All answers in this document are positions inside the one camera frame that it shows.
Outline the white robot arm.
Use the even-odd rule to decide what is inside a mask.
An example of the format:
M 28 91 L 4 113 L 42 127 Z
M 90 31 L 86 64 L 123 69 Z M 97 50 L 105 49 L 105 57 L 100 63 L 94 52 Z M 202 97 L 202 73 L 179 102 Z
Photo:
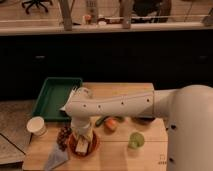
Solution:
M 168 119 L 167 171 L 213 171 L 213 87 L 188 85 L 95 99 L 80 87 L 64 104 L 83 135 L 93 116 Z

